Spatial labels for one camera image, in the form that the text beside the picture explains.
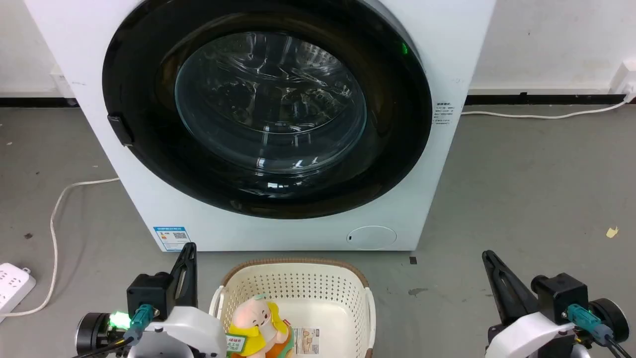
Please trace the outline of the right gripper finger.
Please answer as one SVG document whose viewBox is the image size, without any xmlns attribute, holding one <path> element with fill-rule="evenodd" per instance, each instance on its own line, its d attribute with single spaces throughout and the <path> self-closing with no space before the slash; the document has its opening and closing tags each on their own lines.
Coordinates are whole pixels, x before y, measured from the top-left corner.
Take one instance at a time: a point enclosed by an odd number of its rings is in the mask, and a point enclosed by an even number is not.
<svg viewBox="0 0 636 358">
<path fill-rule="evenodd" d="M 520 301 L 522 301 L 522 316 L 536 313 L 539 311 L 538 299 L 534 296 L 534 293 L 518 278 L 516 286 L 516 292 L 519 295 Z"/>
<path fill-rule="evenodd" d="M 522 301 L 516 291 L 518 278 L 493 250 L 484 251 L 482 259 L 500 321 L 509 325 L 522 316 Z"/>
</svg>

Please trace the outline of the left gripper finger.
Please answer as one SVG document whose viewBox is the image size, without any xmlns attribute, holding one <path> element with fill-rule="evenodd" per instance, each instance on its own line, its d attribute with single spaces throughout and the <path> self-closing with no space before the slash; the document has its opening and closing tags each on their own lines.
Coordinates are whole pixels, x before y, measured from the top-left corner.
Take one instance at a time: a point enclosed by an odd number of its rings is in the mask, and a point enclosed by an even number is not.
<svg viewBox="0 0 636 358">
<path fill-rule="evenodd" d="M 186 243 L 180 254 L 180 306 L 198 307 L 197 245 Z"/>
<path fill-rule="evenodd" d="M 172 295 L 175 306 L 188 306 L 188 245 L 184 245 L 173 265 Z"/>
</svg>

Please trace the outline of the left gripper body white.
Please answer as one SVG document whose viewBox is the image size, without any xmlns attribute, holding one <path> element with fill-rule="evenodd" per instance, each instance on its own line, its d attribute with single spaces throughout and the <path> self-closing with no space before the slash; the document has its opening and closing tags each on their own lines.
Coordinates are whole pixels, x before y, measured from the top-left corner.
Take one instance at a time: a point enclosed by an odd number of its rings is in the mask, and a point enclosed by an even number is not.
<svg viewBox="0 0 636 358">
<path fill-rule="evenodd" d="M 166 320 L 143 305 L 129 313 L 88 313 L 77 327 L 75 358 L 227 358 L 219 319 L 195 307 L 177 306 Z"/>
</svg>

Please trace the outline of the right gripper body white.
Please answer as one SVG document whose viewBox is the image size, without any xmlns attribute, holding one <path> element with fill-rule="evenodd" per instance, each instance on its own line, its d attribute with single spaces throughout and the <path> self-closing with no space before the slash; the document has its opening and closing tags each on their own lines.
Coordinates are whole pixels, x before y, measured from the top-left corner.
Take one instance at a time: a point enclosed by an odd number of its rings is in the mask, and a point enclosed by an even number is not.
<svg viewBox="0 0 636 358">
<path fill-rule="evenodd" d="M 630 358 L 621 343 L 629 339 L 630 326 L 622 309 L 600 298 L 589 308 L 571 304 L 557 325 L 542 313 L 526 315 L 495 333 L 486 347 L 486 358 L 592 358 L 593 345 L 606 348 L 614 358 Z"/>
</svg>

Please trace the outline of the round black glass washer door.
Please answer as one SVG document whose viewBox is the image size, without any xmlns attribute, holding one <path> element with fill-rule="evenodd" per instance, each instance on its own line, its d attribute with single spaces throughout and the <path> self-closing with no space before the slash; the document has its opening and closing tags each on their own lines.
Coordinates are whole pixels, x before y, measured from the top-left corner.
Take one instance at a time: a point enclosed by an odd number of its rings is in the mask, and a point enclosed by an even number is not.
<svg viewBox="0 0 636 358">
<path fill-rule="evenodd" d="M 432 127 L 425 71 L 372 0 L 145 0 L 107 47 L 102 89 L 148 170 L 252 217 L 372 202 Z"/>
</svg>

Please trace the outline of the white front-load washing machine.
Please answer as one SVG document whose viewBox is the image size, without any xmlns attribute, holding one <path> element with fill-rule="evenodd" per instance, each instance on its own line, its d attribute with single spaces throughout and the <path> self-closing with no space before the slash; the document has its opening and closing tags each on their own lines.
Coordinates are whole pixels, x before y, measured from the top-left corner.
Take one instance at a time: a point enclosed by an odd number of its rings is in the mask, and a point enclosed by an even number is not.
<svg viewBox="0 0 636 358">
<path fill-rule="evenodd" d="M 347 235 L 363 226 L 397 234 L 385 250 L 418 246 L 447 160 L 496 0 L 372 0 L 407 35 L 425 71 L 432 117 L 437 102 L 455 106 L 448 125 L 432 123 L 415 167 L 384 195 L 318 218 L 252 217 L 206 204 L 167 184 L 121 145 L 107 120 L 105 52 L 123 20 L 145 0 L 24 0 L 84 115 L 143 222 L 185 227 L 200 251 L 356 250 Z"/>
</svg>

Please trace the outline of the blue energy label sticker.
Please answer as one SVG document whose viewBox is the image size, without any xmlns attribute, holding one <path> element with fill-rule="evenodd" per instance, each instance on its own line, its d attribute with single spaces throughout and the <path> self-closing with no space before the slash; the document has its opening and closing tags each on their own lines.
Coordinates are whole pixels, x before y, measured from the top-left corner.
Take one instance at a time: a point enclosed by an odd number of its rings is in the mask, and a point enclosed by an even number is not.
<svg viewBox="0 0 636 358">
<path fill-rule="evenodd" d="M 153 230 L 166 252 L 181 252 L 184 245 L 191 242 L 185 227 L 163 226 L 153 227 Z"/>
</svg>

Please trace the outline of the pink yellow plush doll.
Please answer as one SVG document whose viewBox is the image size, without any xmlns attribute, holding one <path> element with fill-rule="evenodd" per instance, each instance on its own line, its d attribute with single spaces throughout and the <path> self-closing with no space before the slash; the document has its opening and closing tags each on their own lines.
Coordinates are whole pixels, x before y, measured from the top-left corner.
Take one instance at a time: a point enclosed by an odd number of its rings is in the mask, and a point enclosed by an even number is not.
<svg viewBox="0 0 636 358">
<path fill-rule="evenodd" d="M 255 295 L 239 304 L 226 333 L 227 358 L 294 358 L 295 331 L 279 306 Z"/>
</svg>

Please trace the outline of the paper label in basket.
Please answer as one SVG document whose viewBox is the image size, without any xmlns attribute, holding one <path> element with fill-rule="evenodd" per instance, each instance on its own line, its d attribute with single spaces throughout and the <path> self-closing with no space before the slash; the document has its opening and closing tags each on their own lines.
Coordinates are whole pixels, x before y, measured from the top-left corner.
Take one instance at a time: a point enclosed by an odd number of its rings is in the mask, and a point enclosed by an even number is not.
<svg viewBox="0 0 636 358">
<path fill-rule="evenodd" d="M 294 353 L 296 356 L 318 356 L 321 353 L 320 328 L 295 327 L 293 328 Z"/>
</svg>

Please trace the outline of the white perforated laundry basket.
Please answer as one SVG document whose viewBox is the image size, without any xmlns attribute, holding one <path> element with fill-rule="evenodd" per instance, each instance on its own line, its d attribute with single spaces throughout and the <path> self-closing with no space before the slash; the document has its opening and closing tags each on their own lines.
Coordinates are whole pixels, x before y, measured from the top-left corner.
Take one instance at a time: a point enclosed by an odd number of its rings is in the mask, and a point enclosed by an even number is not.
<svg viewBox="0 0 636 358">
<path fill-rule="evenodd" d="M 226 274 L 209 313 L 228 329 L 237 306 L 255 295 L 276 303 L 280 317 L 292 328 L 320 328 L 320 355 L 294 358 L 373 358 L 375 302 L 356 267 L 315 258 L 242 263 Z"/>
</svg>

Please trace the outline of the round white filter cover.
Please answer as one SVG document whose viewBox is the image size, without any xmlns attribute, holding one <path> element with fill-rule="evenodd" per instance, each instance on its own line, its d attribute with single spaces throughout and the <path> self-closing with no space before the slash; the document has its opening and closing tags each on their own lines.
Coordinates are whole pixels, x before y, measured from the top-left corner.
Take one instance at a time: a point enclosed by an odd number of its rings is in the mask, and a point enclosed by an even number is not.
<svg viewBox="0 0 636 358">
<path fill-rule="evenodd" d="M 363 226 L 347 235 L 347 243 L 356 250 L 385 250 L 397 238 L 392 229 L 384 226 Z"/>
</svg>

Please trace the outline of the white power strip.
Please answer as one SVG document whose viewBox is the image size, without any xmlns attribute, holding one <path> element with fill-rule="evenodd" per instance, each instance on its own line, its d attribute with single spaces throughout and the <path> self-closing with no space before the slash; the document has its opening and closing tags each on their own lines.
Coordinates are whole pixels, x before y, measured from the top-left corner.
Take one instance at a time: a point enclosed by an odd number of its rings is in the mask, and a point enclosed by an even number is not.
<svg viewBox="0 0 636 358">
<path fill-rule="evenodd" d="M 6 319 L 5 314 L 13 313 L 35 285 L 30 269 L 10 263 L 0 264 L 0 323 Z"/>
</svg>

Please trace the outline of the small text warning sticker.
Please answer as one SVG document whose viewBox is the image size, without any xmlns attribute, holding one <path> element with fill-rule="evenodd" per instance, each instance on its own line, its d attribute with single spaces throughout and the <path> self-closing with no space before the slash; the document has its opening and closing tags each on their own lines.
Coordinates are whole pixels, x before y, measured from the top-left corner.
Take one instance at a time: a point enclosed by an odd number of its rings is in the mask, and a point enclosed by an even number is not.
<svg viewBox="0 0 636 358">
<path fill-rule="evenodd" d="M 434 109 L 432 123 L 448 125 L 454 120 L 455 106 L 450 102 L 437 102 Z"/>
</svg>

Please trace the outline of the black rectangular plastic block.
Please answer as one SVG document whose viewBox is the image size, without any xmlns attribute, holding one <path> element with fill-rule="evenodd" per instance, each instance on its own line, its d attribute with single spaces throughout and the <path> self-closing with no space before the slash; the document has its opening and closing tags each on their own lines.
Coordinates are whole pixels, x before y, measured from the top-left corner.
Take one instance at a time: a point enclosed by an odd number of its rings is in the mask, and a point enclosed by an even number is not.
<svg viewBox="0 0 636 358">
<path fill-rule="evenodd" d="M 134 145 L 134 134 L 127 124 L 125 118 L 120 113 L 109 114 L 107 120 L 113 128 L 121 145 L 131 147 Z"/>
</svg>

